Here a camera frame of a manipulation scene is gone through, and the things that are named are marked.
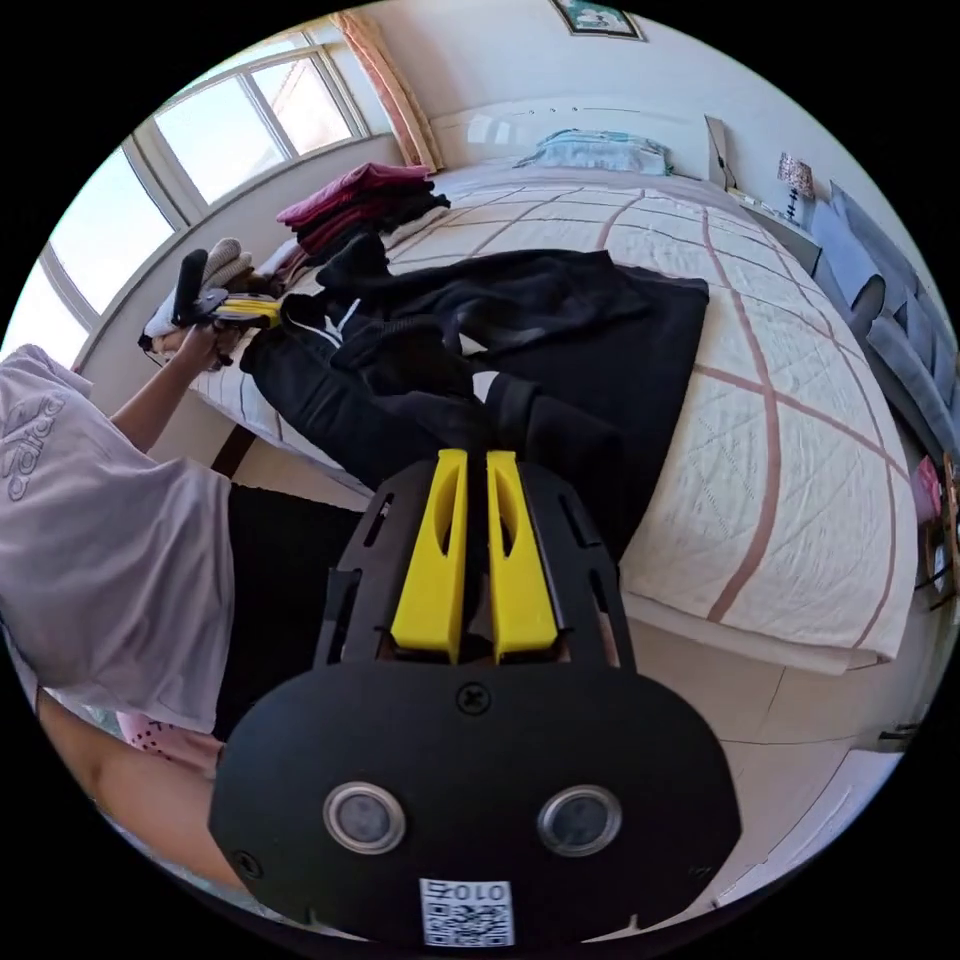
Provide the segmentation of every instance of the curtain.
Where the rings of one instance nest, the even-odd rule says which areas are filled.
[[[442,170],[443,158],[430,123],[387,51],[376,22],[359,10],[335,13],[330,21],[343,34],[347,46],[373,84],[390,120],[404,163],[410,167],[422,164],[430,173]]]

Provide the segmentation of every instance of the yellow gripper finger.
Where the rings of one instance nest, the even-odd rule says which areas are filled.
[[[516,454],[487,454],[490,605],[494,657],[541,653],[557,639],[557,622],[527,512]],[[509,543],[504,542],[506,529]]]
[[[460,656],[467,557],[467,454],[441,450],[391,635],[398,647]]]

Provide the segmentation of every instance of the window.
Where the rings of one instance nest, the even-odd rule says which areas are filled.
[[[122,150],[84,184],[50,235],[67,276],[99,314],[173,235]]]
[[[253,79],[297,153],[311,153],[350,139],[346,120],[309,60],[265,67],[254,73]]]
[[[35,343],[69,368],[77,359],[87,333],[87,328],[53,289],[38,262],[33,265],[13,308],[10,326],[0,344],[0,360],[26,343]]]
[[[236,77],[191,94],[156,122],[207,203],[285,159]]]
[[[283,163],[367,135],[325,52],[331,37],[312,30],[231,57],[134,133],[150,169],[168,171],[163,186],[188,219]]]
[[[57,224],[0,356],[36,343],[72,365],[117,294],[176,233],[258,177],[366,137],[327,52],[340,40],[326,18],[270,37],[208,70],[141,124]]]

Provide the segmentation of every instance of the table lamp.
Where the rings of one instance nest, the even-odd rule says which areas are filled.
[[[787,207],[787,216],[793,220],[797,207],[797,196],[806,197],[808,200],[812,200],[814,197],[813,171],[802,160],[797,160],[796,157],[791,157],[788,153],[781,153],[777,179],[782,180],[790,187],[790,206]]]

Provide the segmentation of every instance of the picture frame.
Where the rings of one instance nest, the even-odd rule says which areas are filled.
[[[647,42],[636,18],[626,10],[590,0],[550,0],[574,37],[613,37]]]

